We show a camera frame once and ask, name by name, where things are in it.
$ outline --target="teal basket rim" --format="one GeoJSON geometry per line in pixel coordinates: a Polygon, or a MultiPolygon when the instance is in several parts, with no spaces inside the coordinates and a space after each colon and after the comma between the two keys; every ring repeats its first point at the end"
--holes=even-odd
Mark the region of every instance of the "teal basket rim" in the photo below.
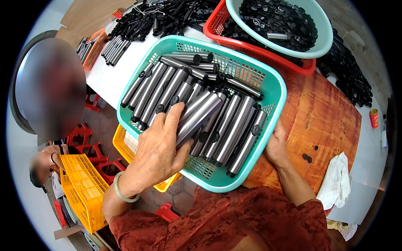
{"type": "MultiPolygon", "coordinates": [[[[266,65],[256,59],[253,59],[245,54],[242,54],[240,52],[234,51],[232,49],[220,46],[220,45],[216,45],[216,44],[212,44],[212,43],[208,43],[205,41],[201,41],[198,39],[192,39],[192,38],[188,38],[188,37],[182,37],[182,36],[177,36],[177,35],[170,35],[170,36],[166,36],[162,39],[159,39],[158,41],[156,41],[151,48],[148,50],[148,52],[146,53],[146,55],[143,57],[143,59],[141,60],[141,62],[139,63],[139,65],[137,66],[136,70],[134,71],[133,75],[131,76],[130,80],[128,83],[132,83],[134,81],[134,79],[136,78],[136,76],[138,75],[140,66],[143,65],[143,63],[150,57],[150,54],[153,50],[153,48],[158,45],[159,43],[163,43],[165,40],[175,40],[175,42],[180,41],[180,43],[192,43],[192,44],[197,44],[198,46],[202,47],[202,46],[206,46],[206,47],[210,47],[216,50],[221,51],[221,53],[226,53],[228,55],[233,55],[236,56],[238,58],[242,58],[245,61],[251,62],[253,64],[255,64],[258,67],[261,67],[263,69],[266,69],[267,71],[269,71],[272,75],[274,75],[277,80],[279,81],[280,85],[281,85],[281,90],[282,90],[282,94],[281,97],[279,99],[279,102],[276,106],[275,111],[272,113],[272,118],[271,118],[271,123],[267,124],[267,129],[265,130],[265,133],[262,134],[260,136],[261,140],[259,141],[259,144],[256,144],[254,146],[255,151],[251,153],[250,156],[252,156],[251,161],[249,161],[248,163],[246,163],[243,166],[243,175],[236,179],[235,182],[233,182],[232,184],[228,185],[228,186],[221,186],[221,187],[217,187],[217,186],[212,186],[209,184],[205,184],[205,181],[195,177],[193,174],[189,173],[187,170],[182,169],[180,171],[180,173],[184,176],[186,176],[188,179],[190,179],[191,181],[193,181],[194,183],[198,184],[200,187],[211,191],[211,192],[215,192],[215,193],[224,193],[224,192],[230,192],[236,188],[238,188],[248,177],[248,175],[250,174],[251,170],[253,169],[254,165],[257,163],[257,160],[259,159],[259,157],[261,156],[261,154],[264,151],[265,146],[268,143],[269,137],[271,136],[277,121],[279,120],[279,117],[282,113],[283,107],[285,105],[286,102],[286,97],[287,97],[287,89],[286,89],[286,85],[285,85],[285,81],[283,80],[282,76],[276,71],[274,70],[271,66],[266,65]]],[[[125,121],[123,121],[121,115],[120,115],[120,102],[124,97],[124,94],[127,92],[129,88],[129,84],[126,85],[126,87],[124,88],[124,91],[122,92],[120,99],[119,99],[119,103],[117,104],[117,119],[119,121],[119,123],[124,127],[124,125],[126,124],[125,121]]],[[[131,135],[133,135],[136,139],[138,139],[139,135],[131,128],[125,128],[131,135]]]]}
{"type": "Polygon", "coordinates": [[[300,52],[300,51],[294,51],[290,50],[288,48],[282,47],[280,45],[277,45],[276,43],[273,43],[269,41],[268,39],[265,39],[261,35],[259,35],[257,32],[252,30],[243,20],[240,19],[239,13],[234,9],[233,6],[233,0],[221,0],[221,1],[226,1],[226,7],[228,8],[228,12],[230,16],[234,19],[234,21],[244,30],[246,31],[249,35],[251,35],[253,38],[257,39],[264,45],[279,51],[283,54],[292,56],[292,57],[297,57],[297,58],[304,58],[304,59],[315,59],[324,56],[332,46],[332,40],[333,40],[333,35],[332,35],[332,26],[331,23],[329,22],[329,19],[325,13],[325,11],[321,8],[321,6],[314,0],[311,0],[312,4],[318,7],[324,16],[326,17],[325,23],[326,23],[326,29],[331,30],[331,32],[328,34],[327,38],[325,38],[325,45],[318,51],[306,51],[306,52],[300,52]]]}

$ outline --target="white table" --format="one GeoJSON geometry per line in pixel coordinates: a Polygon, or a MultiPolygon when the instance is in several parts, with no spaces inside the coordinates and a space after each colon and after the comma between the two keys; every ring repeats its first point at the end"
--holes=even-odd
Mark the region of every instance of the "white table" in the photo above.
{"type": "MultiPolygon", "coordinates": [[[[186,37],[217,43],[193,28],[186,28],[184,33],[186,37]]],[[[92,70],[86,72],[87,84],[117,110],[120,96],[129,79],[148,49],[157,40],[152,34],[149,34],[143,43],[132,42],[114,67],[107,66],[103,57],[99,55],[92,70]]],[[[329,77],[328,80],[333,84],[336,81],[334,77],[329,77]]],[[[381,182],[387,156],[380,146],[383,118],[374,97],[372,105],[372,108],[378,109],[379,127],[377,129],[371,127],[370,108],[356,107],[361,114],[361,130],[355,160],[350,172],[351,193],[344,207],[334,208],[328,215],[331,220],[361,224],[373,203],[381,182]]]]}

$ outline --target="red paper cup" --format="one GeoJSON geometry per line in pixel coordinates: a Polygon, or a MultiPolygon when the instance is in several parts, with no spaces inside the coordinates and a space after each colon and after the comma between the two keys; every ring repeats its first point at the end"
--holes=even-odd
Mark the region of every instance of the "red paper cup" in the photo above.
{"type": "Polygon", "coordinates": [[[371,126],[375,129],[378,127],[378,110],[372,109],[370,111],[371,126]]]}
{"type": "Polygon", "coordinates": [[[123,13],[119,9],[117,9],[113,12],[112,15],[115,16],[117,19],[120,19],[123,16],[123,13]]]}

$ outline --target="yellow plastic crate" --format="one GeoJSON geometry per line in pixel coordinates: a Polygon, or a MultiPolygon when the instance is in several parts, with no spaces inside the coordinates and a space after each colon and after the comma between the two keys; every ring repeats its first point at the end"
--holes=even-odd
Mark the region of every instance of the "yellow plastic crate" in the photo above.
{"type": "MultiPolygon", "coordinates": [[[[135,159],[135,154],[126,146],[123,142],[126,130],[119,124],[116,129],[116,133],[113,137],[113,145],[119,151],[119,153],[124,157],[124,159],[131,163],[135,159]]],[[[175,183],[177,180],[181,179],[183,175],[181,173],[174,174],[169,181],[166,183],[162,181],[161,183],[154,185],[154,188],[162,193],[166,192],[169,186],[175,183]]]]}
{"type": "Polygon", "coordinates": [[[93,234],[107,225],[102,201],[109,185],[85,154],[60,157],[67,172],[61,172],[63,191],[81,223],[93,234]]]}

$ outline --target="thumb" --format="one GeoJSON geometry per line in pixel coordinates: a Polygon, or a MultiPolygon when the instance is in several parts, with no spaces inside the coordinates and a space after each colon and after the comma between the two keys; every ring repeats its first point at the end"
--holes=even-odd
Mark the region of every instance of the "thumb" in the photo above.
{"type": "Polygon", "coordinates": [[[180,147],[179,150],[177,150],[176,157],[174,158],[173,161],[173,169],[175,171],[180,171],[184,167],[184,163],[186,162],[187,155],[190,152],[191,146],[194,143],[194,139],[189,139],[187,140],[182,147],[180,147]]]}

